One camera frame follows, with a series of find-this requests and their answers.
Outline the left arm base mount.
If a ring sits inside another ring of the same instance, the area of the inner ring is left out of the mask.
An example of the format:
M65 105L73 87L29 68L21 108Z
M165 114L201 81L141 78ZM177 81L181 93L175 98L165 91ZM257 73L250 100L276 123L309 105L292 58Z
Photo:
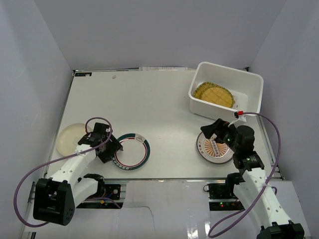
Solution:
M110 201L113 200L118 202L121 199L121 184L105 184L104 194L101 196L103 199L97 199L97 196L90 196L85 200L85 203L98 203L101 205L108 205L113 203Z

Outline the orange sunburst round plate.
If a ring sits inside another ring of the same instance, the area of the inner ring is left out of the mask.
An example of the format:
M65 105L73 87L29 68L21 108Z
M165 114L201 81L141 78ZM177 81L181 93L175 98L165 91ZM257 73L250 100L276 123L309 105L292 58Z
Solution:
M196 140L196 148L199 155L206 161L222 165L233 160L233 152L224 143L217 143L214 134L210 139L207 139L201 132Z

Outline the bamboo pattern leaf plate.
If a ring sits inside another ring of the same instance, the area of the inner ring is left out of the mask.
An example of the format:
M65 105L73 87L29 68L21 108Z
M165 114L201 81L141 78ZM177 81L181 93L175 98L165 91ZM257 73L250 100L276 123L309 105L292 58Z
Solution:
M202 96L204 95L204 92L213 87L218 87L218 85L212 82L204 82L195 89L192 96L195 97L196 99L201 100Z

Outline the white plastic bin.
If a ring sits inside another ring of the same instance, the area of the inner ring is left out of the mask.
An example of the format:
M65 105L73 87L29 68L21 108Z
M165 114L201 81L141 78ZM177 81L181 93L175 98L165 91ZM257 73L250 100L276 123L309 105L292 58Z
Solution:
M189 108L193 114L226 121L236 111L259 113L263 86L260 75L201 62L189 88Z

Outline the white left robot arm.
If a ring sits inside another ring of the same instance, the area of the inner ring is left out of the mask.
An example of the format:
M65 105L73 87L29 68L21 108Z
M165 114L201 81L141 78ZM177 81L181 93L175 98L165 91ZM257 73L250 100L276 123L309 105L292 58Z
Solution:
M41 178L35 186L33 218L66 226L77 206L90 198L102 198L105 193L104 177L83 172L95 159L106 163L122 147L104 123L95 123L93 131L86 133L75 148L75 156L49 178Z

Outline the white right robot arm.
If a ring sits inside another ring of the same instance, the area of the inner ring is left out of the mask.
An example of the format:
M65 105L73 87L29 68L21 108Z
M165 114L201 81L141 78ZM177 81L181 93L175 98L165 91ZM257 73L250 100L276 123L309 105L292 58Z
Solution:
M202 126L201 132L206 139L213 138L233 151L233 162L238 172L227 176L225 192L228 197L237 198L244 207L238 212L236 221L214 234L213 230L225 221L220 219L210 228L208 237L216 238L226 233L249 216L258 239L304 238L303 226L292 221L269 184L272 175L266 173L262 159L254 150L254 130L247 125L235 126L232 122L217 119L213 124Z

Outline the white green rimmed plate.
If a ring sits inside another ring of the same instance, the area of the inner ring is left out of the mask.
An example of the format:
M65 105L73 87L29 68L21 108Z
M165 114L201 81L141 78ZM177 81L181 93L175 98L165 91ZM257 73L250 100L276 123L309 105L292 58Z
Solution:
M120 169L130 171L145 165L149 159L151 148L148 141L140 134L128 133L118 138L123 147L112 158L113 163Z

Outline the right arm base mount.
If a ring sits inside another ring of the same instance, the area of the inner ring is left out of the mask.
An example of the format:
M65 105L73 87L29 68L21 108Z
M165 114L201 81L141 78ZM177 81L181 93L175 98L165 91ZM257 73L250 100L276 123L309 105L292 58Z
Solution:
M203 187L208 193L209 209L214 211L240 211L244 207L236 196L229 193L225 183L209 183Z

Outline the cream translucent plate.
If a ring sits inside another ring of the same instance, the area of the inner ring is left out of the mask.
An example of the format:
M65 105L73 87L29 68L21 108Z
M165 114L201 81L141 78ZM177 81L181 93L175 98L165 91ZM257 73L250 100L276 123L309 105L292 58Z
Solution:
M62 156L74 153L78 141L86 134L84 123L74 123L61 131L56 140L56 149Z

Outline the round bamboo pattern plate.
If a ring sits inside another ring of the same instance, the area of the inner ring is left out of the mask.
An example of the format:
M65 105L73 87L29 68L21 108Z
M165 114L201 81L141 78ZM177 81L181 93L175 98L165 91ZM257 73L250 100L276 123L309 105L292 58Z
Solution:
M230 91L220 86L206 90L201 100L226 108L232 108L235 104L234 97Z

